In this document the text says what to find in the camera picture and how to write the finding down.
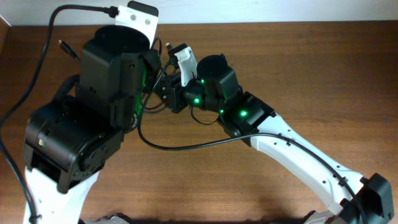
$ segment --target cable clip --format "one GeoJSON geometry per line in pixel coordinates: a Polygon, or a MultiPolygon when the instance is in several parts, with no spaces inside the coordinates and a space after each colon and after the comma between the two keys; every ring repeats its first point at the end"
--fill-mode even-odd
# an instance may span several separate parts
{"type": "Polygon", "coordinates": [[[286,140],[286,145],[287,145],[287,146],[290,146],[290,142],[291,142],[291,141],[294,141],[294,139],[290,138],[290,139],[286,140]]]}
{"type": "Polygon", "coordinates": [[[29,222],[30,222],[30,223],[36,223],[35,221],[38,220],[38,219],[40,219],[40,218],[42,218],[42,215],[40,215],[40,214],[38,214],[38,215],[36,215],[36,216],[32,216],[32,215],[31,215],[31,216],[29,217],[29,222]]]}

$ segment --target black cable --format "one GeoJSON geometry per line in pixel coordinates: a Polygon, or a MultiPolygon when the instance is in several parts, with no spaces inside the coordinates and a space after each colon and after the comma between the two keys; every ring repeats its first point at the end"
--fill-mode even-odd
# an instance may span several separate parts
{"type": "Polygon", "coordinates": [[[158,110],[145,110],[145,113],[156,114],[156,113],[159,113],[159,112],[161,112],[163,110],[166,110],[166,109],[167,109],[167,106],[164,106],[164,107],[162,107],[161,109],[158,109],[158,110]]]}
{"type": "Polygon", "coordinates": [[[190,107],[191,107],[191,117],[192,117],[197,123],[203,124],[203,125],[212,125],[212,124],[214,124],[214,123],[217,121],[217,119],[215,119],[215,121],[213,121],[213,122],[211,122],[211,123],[203,123],[203,122],[199,121],[199,120],[195,117],[195,115],[193,115],[193,106],[190,106],[190,107]]]}
{"type": "Polygon", "coordinates": [[[64,96],[68,95],[69,91],[80,81],[80,75],[72,75],[63,81],[60,88],[55,93],[52,101],[61,100],[64,96]]]}
{"type": "Polygon", "coordinates": [[[153,107],[145,107],[145,110],[155,110],[155,109],[157,109],[157,108],[160,108],[162,105],[164,105],[164,103],[163,102],[160,102],[158,105],[156,105],[156,106],[153,106],[153,107]]]}
{"type": "Polygon", "coordinates": [[[155,37],[154,42],[152,43],[152,46],[150,48],[153,49],[157,41],[159,41],[159,49],[157,51],[159,52],[160,56],[162,55],[162,39],[160,39],[160,36],[155,37]]]}
{"type": "Polygon", "coordinates": [[[20,100],[9,111],[7,111],[7,113],[0,119],[0,149],[2,150],[2,153],[4,154],[4,157],[6,158],[7,162],[11,166],[12,171],[15,173],[15,175],[19,181],[19,184],[21,185],[22,191],[24,192],[24,195],[25,195],[25,198],[28,203],[29,210],[30,210],[29,221],[31,223],[37,223],[37,219],[40,218],[40,215],[37,214],[36,206],[35,206],[35,202],[34,202],[32,193],[30,192],[30,190],[26,184],[26,181],[25,181],[23,175],[21,174],[21,171],[18,169],[18,166],[16,165],[14,159],[11,157],[10,153],[8,152],[8,150],[6,149],[5,145],[2,142],[1,127],[6,122],[6,120],[13,114],[13,112],[15,112],[15,110],[18,109],[21,106],[21,104],[23,104],[23,102],[25,102],[25,100],[31,93],[34,85],[36,84],[37,77],[39,76],[40,69],[42,68],[45,55],[47,53],[47,50],[49,49],[49,44],[50,44],[50,40],[51,40],[52,29],[53,29],[55,17],[57,16],[57,14],[60,11],[62,11],[64,9],[80,9],[80,10],[86,10],[86,11],[104,12],[113,18],[116,17],[116,15],[118,14],[118,9],[114,6],[107,8],[107,7],[81,6],[81,5],[72,5],[71,4],[71,5],[59,6],[58,8],[56,8],[53,11],[53,13],[51,14],[50,21],[49,21],[49,27],[47,28],[47,40],[45,41],[42,55],[40,56],[39,62],[37,62],[37,66],[36,66],[34,75],[32,77],[32,80],[30,81],[28,88],[26,89],[26,92],[23,94],[23,96],[20,98],[20,100]]]}
{"type": "Polygon", "coordinates": [[[162,72],[164,72],[164,76],[167,76],[166,69],[163,69],[162,67],[160,68],[162,72]]]}
{"type": "MultiPolygon", "coordinates": [[[[159,75],[157,81],[155,82],[154,87],[156,86],[156,84],[158,84],[159,80],[162,78],[166,68],[170,65],[170,61],[167,62],[166,66],[164,69],[162,69],[162,73],[159,75]]],[[[182,150],[189,150],[189,149],[198,149],[201,147],[208,147],[208,146],[215,146],[218,144],[223,144],[223,143],[227,143],[227,142],[231,142],[231,141],[236,141],[236,140],[240,140],[240,139],[245,139],[245,138],[251,138],[251,137],[255,137],[255,136],[268,136],[268,137],[273,137],[276,139],[281,139],[286,141],[289,144],[293,144],[297,147],[299,147],[301,150],[305,151],[306,153],[308,153],[309,155],[311,155],[314,159],[316,159],[318,162],[320,162],[322,165],[324,165],[332,174],[334,174],[336,176],[336,178],[339,180],[340,183],[343,184],[343,186],[347,189],[347,191],[349,192],[349,194],[352,196],[354,202],[356,203],[358,210],[361,214],[361,218],[364,224],[368,224],[368,218],[363,210],[363,207],[360,203],[360,201],[358,200],[357,196],[355,195],[353,189],[347,184],[347,182],[345,181],[344,178],[342,178],[342,176],[340,176],[340,174],[334,170],[334,168],[332,168],[331,165],[329,165],[326,161],[324,161],[321,157],[319,157],[318,155],[316,155],[314,152],[312,152],[311,150],[307,149],[305,146],[301,145],[300,143],[294,141],[291,138],[287,138],[278,134],[272,134],[272,133],[256,133],[256,134],[246,134],[246,135],[241,135],[241,136],[236,136],[236,137],[231,137],[231,138],[227,138],[227,139],[222,139],[222,140],[217,140],[217,141],[212,141],[212,142],[206,142],[206,143],[201,143],[201,144],[194,144],[194,145],[190,145],[190,146],[178,146],[178,147],[167,147],[167,146],[160,146],[160,145],[156,145],[150,141],[148,141],[144,135],[142,134],[142,130],[141,130],[141,124],[142,124],[142,117],[144,115],[144,110],[145,110],[145,105],[148,103],[149,101],[149,97],[152,94],[153,89],[149,92],[148,97],[146,98],[145,102],[144,102],[144,106],[141,109],[141,115],[139,117],[138,120],[138,125],[137,125],[137,130],[138,130],[138,135],[141,138],[141,140],[143,142],[145,142],[147,145],[154,147],[156,149],[161,149],[161,150],[165,150],[165,151],[182,151],[182,150]]]]}

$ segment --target black plastic housing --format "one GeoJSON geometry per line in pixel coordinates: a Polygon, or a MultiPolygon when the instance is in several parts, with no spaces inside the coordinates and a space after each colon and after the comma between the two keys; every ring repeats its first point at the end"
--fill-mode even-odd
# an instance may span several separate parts
{"type": "Polygon", "coordinates": [[[66,96],[30,117],[22,158],[58,183],[61,193],[100,170],[119,148],[124,134],[107,119],[66,96]]]}
{"type": "MultiPolygon", "coordinates": [[[[368,222],[372,224],[386,224],[394,217],[394,203],[392,201],[391,184],[380,174],[373,174],[368,180],[361,179],[364,184],[356,194],[361,202],[368,222]]],[[[341,201],[343,210],[333,218],[331,224],[362,224],[359,219],[360,212],[356,202],[351,200],[341,201]]]]}
{"type": "MultiPolygon", "coordinates": [[[[257,127],[266,118],[276,116],[273,108],[249,92],[229,100],[223,103],[222,108],[227,109],[219,115],[217,122],[224,128],[225,133],[231,137],[258,133],[257,127]],[[232,106],[228,106],[231,104],[228,102],[229,100],[234,101],[232,106]]],[[[249,138],[242,139],[242,141],[251,146],[249,138]]]]}
{"type": "Polygon", "coordinates": [[[210,55],[200,60],[197,72],[204,81],[208,98],[221,98],[225,101],[240,87],[235,71],[228,66],[223,54],[210,55]]]}
{"type": "Polygon", "coordinates": [[[154,93],[169,107],[173,113],[179,113],[187,107],[187,101],[182,98],[181,74],[176,73],[159,80],[154,93]]]}
{"type": "Polygon", "coordinates": [[[131,131],[144,84],[159,68],[159,55],[149,50],[144,34],[123,26],[102,27],[83,48],[76,97],[113,128],[131,131]]]}
{"type": "Polygon", "coordinates": [[[141,12],[146,12],[148,14],[151,14],[153,16],[158,16],[159,15],[159,10],[153,6],[148,6],[146,4],[137,2],[137,1],[129,1],[127,4],[127,7],[131,9],[135,9],[141,12]]]}

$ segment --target white plastic casing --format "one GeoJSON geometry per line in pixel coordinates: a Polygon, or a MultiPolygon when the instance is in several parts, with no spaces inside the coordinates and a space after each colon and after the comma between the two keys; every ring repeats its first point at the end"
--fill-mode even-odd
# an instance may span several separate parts
{"type": "MultiPolygon", "coordinates": [[[[260,133],[281,134],[292,138],[334,167],[342,177],[346,177],[346,181],[354,193],[362,188],[363,184],[360,182],[362,175],[359,172],[350,170],[321,152],[297,134],[281,116],[277,115],[274,118],[270,116],[257,128],[260,133]]],[[[251,144],[258,151],[271,156],[309,186],[333,214],[336,215],[343,209],[340,205],[341,200],[352,199],[347,189],[339,184],[338,179],[333,177],[333,174],[324,165],[299,147],[293,144],[288,146],[284,140],[265,136],[252,137],[251,144]]]]}
{"type": "Polygon", "coordinates": [[[198,76],[197,74],[197,60],[193,55],[191,47],[174,54],[178,59],[178,65],[181,69],[181,86],[186,86],[191,79],[198,76]]]}
{"type": "Polygon", "coordinates": [[[119,14],[115,17],[115,25],[126,26],[142,32],[152,46],[155,39],[158,18],[151,14],[119,6],[119,14]]]}
{"type": "MultiPolygon", "coordinates": [[[[37,169],[26,169],[26,182],[35,200],[37,214],[42,216],[37,220],[37,224],[78,223],[87,193],[96,182],[98,174],[99,172],[93,174],[72,187],[67,194],[62,194],[57,190],[54,180],[37,169]]],[[[24,224],[30,224],[29,217],[30,210],[26,204],[24,224]]]]}

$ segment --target wood grain surface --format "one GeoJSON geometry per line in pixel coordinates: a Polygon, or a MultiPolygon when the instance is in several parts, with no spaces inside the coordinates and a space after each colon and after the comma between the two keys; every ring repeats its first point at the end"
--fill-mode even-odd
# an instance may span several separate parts
{"type": "MultiPolygon", "coordinates": [[[[80,52],[97,28],[54,28],[31,96],[1,130],[21,169],[29,115],[80,70],[58,40],[80,52]]],[[[45,33],[45,27],[10,28],[0,58],[1,114],[27,88],[45,33]]],[[[198,61],[225,54],[244,90],[345,166],[366,177],[383,175],[398,202],[398,22],[161,25],[158,33],[164,43],[187,43],[198,61]]],[[[201,111],[196,115],[203,121],[216,118],[201,111]]],[[[143,132],[165,146],[227,137],[217,124],[194,122],[187,109],[146,115],[143,132]]],[[[24,197],[3,156],[0,176],[0,223],[21,223],[24,197]]],[[[311,210],[326,207],[280,164],[241,141],[164,152],[145,145],[135,131],[107,161],[81,217],[94,221],[123,212],[137,219],[245,221],[303,217],[311,210]]]]}

